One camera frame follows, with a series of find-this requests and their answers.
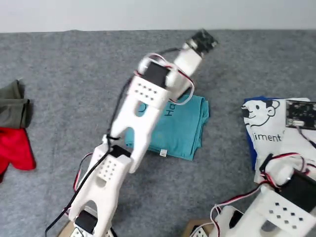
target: cable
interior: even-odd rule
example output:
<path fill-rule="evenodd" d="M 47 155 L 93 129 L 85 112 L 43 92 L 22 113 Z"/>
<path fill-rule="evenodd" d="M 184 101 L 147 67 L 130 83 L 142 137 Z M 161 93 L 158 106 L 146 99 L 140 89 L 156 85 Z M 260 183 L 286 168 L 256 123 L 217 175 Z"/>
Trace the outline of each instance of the cable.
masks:
<path fill-rule="evenodd" d="M 305 140 L 307 140 L 315 149 L 316 149 L 316 143 L 313 142 L 311 139 L 309 139 L 308 137 L 306 137 L 304 134 L 303 134 L 303 131 L 302 129 L 299 127 L 299 126 L 296 126 L 296 129 L 298 131 L 299 134 L 302 135 L 302 137 L 304 137 Z"/>
<path fill-rule="evenodd" d="M 166 53 L 171 53 L 171 52 L 176 52 L 176 51 L 181 51 L 181 50 L 182 50 L 181 48 L 174 47 L 174 48 L 168 48 L 168 49 L 159 51 L 159 52 L 157 52 L 157 54 L 164 55 Z"/>
<path fill-rule="evenodd" d="M 307 166 L 310 166 L 310 167 L 313 167 L 313 168 L 315 168 L 315 169 L 316 169 L 316 165 L 314 165 L 314 164 L 307 163 L 306 165 L 307 165 Z"/>
<path fill-rule="evenodd" d="M 270 185 L 269 181 L 267 181 L 267 180 L 262 181 L 261 183 L 259 183 L 259 185 L 258 185 L 255 189 L 253 189 L 253 190 L 251 190 L 251 191 L 249 191 L 249 192 L 247 192 L 247 193 L 245 193 L 245 194 L 237 195 L 237 196 L 235 196 L 235 197 L 233 197 L 233 198 L 231 198 L 231 199 L 229 199 L 229 200 L 227 200 L 227 201 L 224 201 L 224 202 L 222 202 L 222 203 L 220 203 L 220 204 L 216 204 L 216 205 L 213 206 L 213 208 L 212 208 L 211 211 L 210 211 L 210 219 L 211 219 L 212 223 L 216 226 L 217 233 L 218 233 L 217 236 L 218 236 L 218 237 L 220 237 L 221 231 L 220 231 L 220 228 L 219 228 L 218 223 L 217 223 L 217 222 L 215 221 L 215 219 L 213 218 L 213 212 L 214 212 L 214 210 L 215 210 L 217 207 L 225 206 L 225 205 L 231 204 L 231 203 L 233 203 L 233 202 L 236 202 L 236 201 L 238 201 L 238 200 L 241 200 L 241 199 L 250 197 L 251 195 L 254 195 L 256 192 L 258 192 L 258 191 L 260 190 L 260 187 L 261 187 L 263 184 L 269 184 L 269 185 Z"/>
<path fill-rule="evenodd" d="M 269 175 L 269 173 L 266 172 L 266 167 L 268 165 L 268 163 L 274 159 L 280 159 L 280 158 L 285 158 L 285 157 L 295 157 L 295 156 L 299 156 L 302 159 L 302 167 L 301 167 L 301 172 L 303 172 L 305 170 L 305 159 L 299 154 L 299 153 L 285 153 L 285 154 L 281 154 L 278 156 L 273 157 L 272 154 L 270 154 L 266 160 L 264 161 L 264 163 L 262 164 L 262 166 L 259 168 L 259 170 L 261 170 L 260 175 L 265 178 L 266 180 L 268 180 L 270 182 L 270 184 L 274 187 L 279 189 L 280 186 L 278 186 L 275 181 L 273 180 L 272 176 Z"/>
<path fill-rule="evenodd" d="M 177 101 L 174 101 L 174 100 L 172 100 L 172 99 L 169 99 L 169 101 L 171 101 L 171 102 L 174 103 L 175 105 L 185 105 L 185 104 L 187 104 L 187 103 L 192 99 L 193 94 L 194 94 L 194 90 L 195 90 L 194 82 L 191 80 L 191 78 L 190 78 L 188 75 L 186 75 L 183 71 L 181 71 L 180 69 L 178 69 L 178 67 L 177 67 L 176 65 L 169 63 L 164 57 L 162 57 L 162 56 L 161 56 L 160 54 L 158 54 L 158 53 L 149 53 L 149 54 L 147 54 L 144 58 L 146 58 L 146 57 L 150 58 L 150 57 L 153 57 L 153 56 L 158 57 L 158 58 L 160 58 L 160 59 L 162 59 L 162 60 L 164 61 L 164 63 L 165 63 L 166 65 L 165 65 L 165 66 L 162 65 L 162 66 L 164 66 L 165 68 L 172 68 L 173 70 L 177 70 L 177 72 L 178 72 L 179 74 L 181 74 L 182 76 L 184 76 L 184 77 L 189 81 L 189 83 L 191 84 L 191 91 L 190 91 L 189 97 L 188 97 L 185 101 L 183 101 L 183 102 L 177 102 Z M 137 70 L 134 71 L 134 74 L 135 74 L 136 76 L 140 77 L 140 78 L 142 78 L 142 76 L 143 76 L 143 75 L 140 74 Z"/>
<path fill-rule="evenodd" d="M 174 67 L 171 66 L 171 65 L 167 65 L 167 66 L 165 66 L 165 67 L 166 67 L 166 68 L 174 68 Z M 179 69 L 176 69 L 176 70 L 178 70 L 178 73 L 180 73 L 182 76 L 184 76 L 184 77 L 189 81 L 189 83 L 191 84 L 191 91 L 190 91 L 189 97 L 188 97 L 185 101 L 183 101 L 183 102 L 176 102 L 176 101 L 174 101 L 174 100 L 172 100 L 172 99 L 170 99 L 170 101 L 171 101 L 172 103 L 174 103 L 175 105 L 185 105 L 185 104 L 187 104 L 187 103 L 192 99 L 193 94 L 194 94 L 194 90 L 195 90 L 195 85 L 194 85 L 194 82 L 191 80 L 191 78 L 190 78 L 189 76 L 187 76 L 183 71 L 181 71 L 181 70 L 179 70 Z"/>
<path fill-rule="evenodd" d="M 204 224 L 202 224 L 202 225 L 196 227 L 196 229 L 190 234 L 189 237 L 193 237 L 193 236 L 198 232 L 198 230 L 199 230 L 201 227 L 207 226 L 207 225 L 214 225 L 214 223 L 213 223 L 213 222 L 208 222 L 208 223 L 204 223 Z"/>
<path fill-rule="evenodd" d="M 153 57 L 153 56 L 162 59 L 165 63 L 168 62 L 168 61 L 167 61 L 164 57 L 162 57 L 159 53 L 148 53 L 148 54 L 145 55 L 144 58 L 151 58 L 151 57 Z"/>
<path fill-rule="evenodd" d="M 112 129 L 112 125 L 114 122 L 114 119 L 116 117 L 117 111 L 119 109 L 119 105 L 120 105 L 120 101 L 123 97 L 123 94 L 126 90 L 126 88 L 129 86 L 129 84 L 131 83 L 133 79 L 133 76 L 131 76 L 127 82 L 124 84 L 123 88 L 121 89 L 121 92 L 119 94 L 116 106 L 114 108 L 114 112 L 112 114 L 111 120 L 110 120 L 110 125 L 109 128 L 107 130 L 107 135 L 111 135 L 111 129 Z M 107 155 L 110 153 L 110 149 L 111 149 L 111 142 L 110 139 L 107 139 L 108 141 L 108 150 L 105 152 L 105 154 L 95 163 L 94 166 L 92 166 L 92 168 L 87 172 L 87 175 L 84 176 L 83 180 L 81 181 L 79 187 L 77 188 L 77 190 L 75 191 L 74 195 L 72 196 L 72 198 L 70 199 L 69 203 L 67 204 L 67 206 L 63 209 L 63 211 L 55 218 L 55 220 L 53 220 L 52 223 L 50 223 L 50 225 L 45 229 L 45 237 L 47 237 L 47 232 L 57 223 L 57 221 L 67 212 L 67 210 L 71 207 L 71 204 L 74 202 L 76 196 L 78 195 L 78 193 L 80 192 L 81 188 L 83 187 L 84 183 L 87 181 L 87 179 L 89 178 L 89 176 L 91 175 L 91 173 L 105 160 L 105 158 L 107 157 Z"/>
<path fill-rule="evenodd" d="M 77 186 L 78 186 L 78 181 L 80 180 L 80 175 L 81 175 L 81 166 L 82 166 L 82 163 L 84 162 L 84 160 L 91 156 L 93 153 L 88 153 L 86 154 L 82 160 L 80 161 L 80 164 L 79 164 L 79 168 L 77 170 L 77 173 L 76 173 L 76 177 L 75 177 L 75 180 L 74 180 L 74 184 L 73 184 L 73 190 L 76 191 L 77 190 Z"/>

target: cartoon print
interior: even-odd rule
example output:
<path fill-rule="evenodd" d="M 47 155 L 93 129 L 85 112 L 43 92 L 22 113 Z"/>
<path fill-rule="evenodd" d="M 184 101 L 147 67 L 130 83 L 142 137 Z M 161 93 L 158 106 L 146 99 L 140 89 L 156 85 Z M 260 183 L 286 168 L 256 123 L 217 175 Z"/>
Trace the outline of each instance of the cartoon print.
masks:
<path fill-rule="evenodd" d="M 247 101 L 241 107 L 246 126 L 262 126 L 271 117 L 276 115 L 276 109 L 280 106 L 277 100 L 252 100 Z"/>

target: folded t-shirt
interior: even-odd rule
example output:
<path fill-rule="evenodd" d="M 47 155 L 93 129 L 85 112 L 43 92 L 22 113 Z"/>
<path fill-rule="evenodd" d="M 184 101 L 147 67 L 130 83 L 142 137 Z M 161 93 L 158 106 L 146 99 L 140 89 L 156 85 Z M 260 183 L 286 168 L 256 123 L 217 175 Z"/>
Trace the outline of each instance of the folded t-shirt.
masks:
<path fill-rule="evenodd" d="M 30 100 L 22 98 L 17 80 L 1 88 L 0 127 L 15 129 L 26 127 L 29 102 Z"/>
<path fill-rule="evenodd" d="M 146 110 L 145 104 L 139 115 Z M 204 97 L 193 96 L 185 105 L 168 102 L 152 133 L 148 150 L 160 152 L 167 150 L 167 155 L 193 160 L 197 148 L 201 147 L 203 125 L 209 118 L 208 101 Z M 125 143 L 134 144 L 134 132 L 129 128 L 125 134 Z"/>

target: blue fabric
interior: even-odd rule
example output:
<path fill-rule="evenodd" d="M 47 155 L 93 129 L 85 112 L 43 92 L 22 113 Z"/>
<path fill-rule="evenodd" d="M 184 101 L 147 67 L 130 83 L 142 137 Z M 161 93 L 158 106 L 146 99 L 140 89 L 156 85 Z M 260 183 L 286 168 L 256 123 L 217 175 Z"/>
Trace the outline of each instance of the blue fabric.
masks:
<path fill-rule="evenodd" d="M 275 99 L 279 99 L 279 98 L 268 98 L 268 97 L 264 97 L 264 96 L 257 96 L 257 97 L 252 97 L 252 98 L 246 98 L 244 99 L 244 103 L 246 103 L 249 100 L 275 100 Z M 252 144 L 252 140 L 250 138 L 249 133 L 246 131 L 247 133 L 247 141 L 249 144 L 249 152 L 250 152 L 250 158 L 251 158 L 251 165 L 252 165 L 252 169 L 255 170 L 255 165 L 256 165 L 256 160 L 257 160 L 257 152 L 255 151 L 253 144 Z"/>
<path fill-rule="evenodd" d="M 145 113 L 146 105 L 139 109 L 139 115 Z M 167 150 L 167 156 L 193 160 L 197 148 L 202 146 L 203 125 L 209 118 L 208 101 L 204 97 L 193 96 L 185 105 L 168 102 L 160 120 L 152 133 L 148 150 L 160 152 Z M 129 128 L 125 134 L 125 143 L 133 147 L 134 132 Z"/>

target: black wire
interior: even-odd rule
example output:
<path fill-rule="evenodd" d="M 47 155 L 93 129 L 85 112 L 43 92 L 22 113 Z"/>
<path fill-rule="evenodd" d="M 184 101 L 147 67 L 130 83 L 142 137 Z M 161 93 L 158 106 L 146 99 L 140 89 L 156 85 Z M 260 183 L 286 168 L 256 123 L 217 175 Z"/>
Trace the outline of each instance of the black wire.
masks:
<path fill-rule="evenodd" d="M 157 52 L 157 54 L 164 55 L 166 53 L 176 52 L 176 51 L 180 51 L 180 50 L 181 50 L 180 48 L 175 48 L 175 47 L 174 48 L 168 48 L 168 49 L 165 49 L 165 50 Z"/>
<path fill-rule="evenodd" d="M 299 134 L 301 134 L 302 137 L 304 137 L 304 138 L 316 149 L 316 143 L 313 142 L 312 140 L 310 140 L 308 137 L 306 137 L 306 136 L 303 134 L 303 131 L 302 131 L 302 129 L 301 129 L 300 127 L 296 127 L 296 128 L 297 128 Z"/>
<path fill-rule="evenodd" d="M 114 119 L 116 117 L 116 114 L 119 110 L 119 105 L 120 105 L 120 101 L 123 97 L 123 94 L 126 90 L 126 88 L 129 86 L 129 84 L 131 83 L 133 76 L 131 76 L 127 82 L 124 84 L 123 88 L 121 89 L 121 92 L 118 96 L 118 100 L 116 103 L 116 106 L 114 108 L 114 112 L 112 114 L 111 120 L 110 120 L 110 125 L 109 125 L 109 129 L 107 130 L 107 135 L 111 134 L 111 129 L 112 129 L 112 125 L 114 122 Z M 57 221 L 59 221 L 59 219 L 67 212 L 67 210 L 71 207 L 71 204 L 74 202 L 75 198 L 77 197 L 78 193 L 80 192 L 81 188 L 83 187 L 84 183 L 87 181 L 87 179 L 89 178 L 89 176 L 91 175 L 91 173 L 105 160 L 105 158 L 107 157 L 107 155 L 110 153 L 110 148 L 111 148 L 111 142 L 109 139 L 108 140 L 108 150 L 105 152 L 105 154 L 98 160 L 98 162 L 95 163 L 95 165 L 88 171 L 87 175 L 85 175 L 85 177 L 83 178 L 82 182 L 80 183 L 78 189 L 76 190 L 76 192 L 74 193 L 73 197 L 70 199 L 69 203 L 67 204 L 67 206 L 63 209 L 63 211 L 55 218 L 55 220 L 50 223 L 50 225 L 45 229 L 45 237 L 47 237 L 47 232 L 57 223 Z"/>

